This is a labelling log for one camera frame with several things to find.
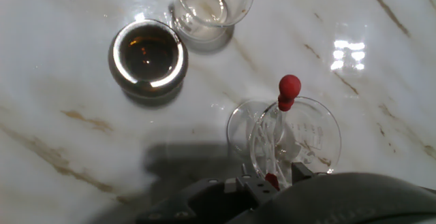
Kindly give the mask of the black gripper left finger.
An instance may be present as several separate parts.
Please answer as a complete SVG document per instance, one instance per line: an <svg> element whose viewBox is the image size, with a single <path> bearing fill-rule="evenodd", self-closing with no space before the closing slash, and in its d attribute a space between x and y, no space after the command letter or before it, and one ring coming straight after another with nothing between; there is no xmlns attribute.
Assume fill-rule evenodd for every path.
<svg viewBox="0 0 436 224"><path fill-rule="evenodd" d="M166 198L136 217L136 224L229 223L278 193L270 182L245 174L206 178Z"/></svg>

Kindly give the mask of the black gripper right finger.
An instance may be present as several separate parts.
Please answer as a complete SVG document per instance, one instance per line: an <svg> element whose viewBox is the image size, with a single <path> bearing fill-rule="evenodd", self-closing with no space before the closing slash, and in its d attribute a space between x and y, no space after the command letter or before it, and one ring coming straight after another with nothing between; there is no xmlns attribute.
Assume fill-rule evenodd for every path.
<svg viewBox="0 0 436 224"><path fill-rule="evenodd" d="M314 173L309 170L303 163L301 162L293 162L291 165L291 173L292 173L292 184L295 185L298 182L308 180L314 178L319 175L319 173Z"/></svg>

